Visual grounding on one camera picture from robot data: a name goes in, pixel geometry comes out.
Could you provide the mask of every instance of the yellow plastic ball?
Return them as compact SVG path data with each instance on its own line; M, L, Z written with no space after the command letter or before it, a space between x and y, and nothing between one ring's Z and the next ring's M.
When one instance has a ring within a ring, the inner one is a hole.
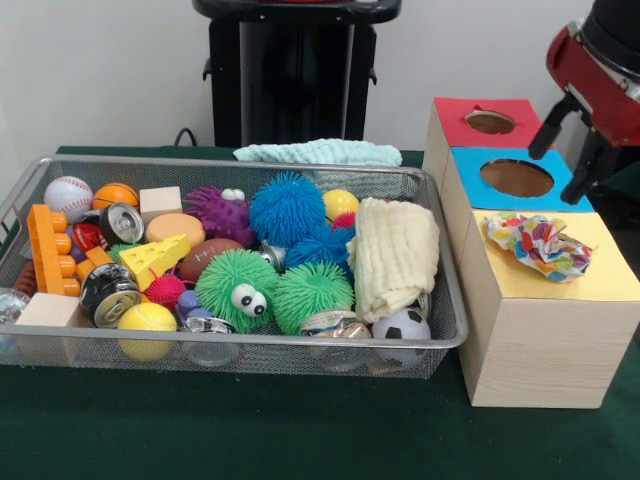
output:
M153 330L156 332L175 332L178 329L171 311L155 303L141 303L131 307L120 319L120 330ZM120 348L133 360L154 362L169 353L173 342L164 340L125 340L120 339Z
M331 222L343 213L357 212L360 208L360 202L355 195L346 190L330 190L322 198L327 207L327 219Z

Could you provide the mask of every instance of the black machine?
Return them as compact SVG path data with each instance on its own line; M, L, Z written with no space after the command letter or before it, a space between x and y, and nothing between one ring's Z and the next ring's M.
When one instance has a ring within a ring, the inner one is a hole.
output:
M369 82L376 82L372 25L401 0L193 0L211 18L215 143L361 140Z
M596 0L586 21L575 21L554 39L547 56L565 97L551 111L529 153L541 158L563 119L579 112L590 128L574 178L562 194L577 203L616 164L640 146L640 1Z

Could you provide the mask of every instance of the circular hole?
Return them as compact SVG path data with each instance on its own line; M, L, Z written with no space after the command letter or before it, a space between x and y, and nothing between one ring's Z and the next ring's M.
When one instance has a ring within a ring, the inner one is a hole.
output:
M512 118L488 110L476 110L467 115L465 120L471 128L487 135L506 135L516 128Z
M508 158L487 163L480 176L499 192L514 197L541 197L554 184L551 175L537 165Z

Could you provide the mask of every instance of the wire mesh basket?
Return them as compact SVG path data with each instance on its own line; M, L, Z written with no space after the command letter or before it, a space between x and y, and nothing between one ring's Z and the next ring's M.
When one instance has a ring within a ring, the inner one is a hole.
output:
M268 325L250 335L147 332L0 324L0 365L113 369L200 370L228 373L349 375L426 379L447 351L467 336L467 319L432 179L411 168L250 164L226 161L56 156L35 162L0 206L0 286L10 287L28 261L26 218L53 179L71 175L94 191L109 182L136 189L178 185L243 189L247 198L283 170L298 171L323 191L344 188L357 197L411 201L430 208L440 225L440 264L431 294L428 341L292 337ZM124 345L168 354L136 361Z

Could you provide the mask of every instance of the black robot gripper finger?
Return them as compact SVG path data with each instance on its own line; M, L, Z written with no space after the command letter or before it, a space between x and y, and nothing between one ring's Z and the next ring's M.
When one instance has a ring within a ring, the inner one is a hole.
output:
M580 110L580 103L570 93L554 105L538 133L529 145L529 156L540 160L553 145L562 130L562 121L567 115Z

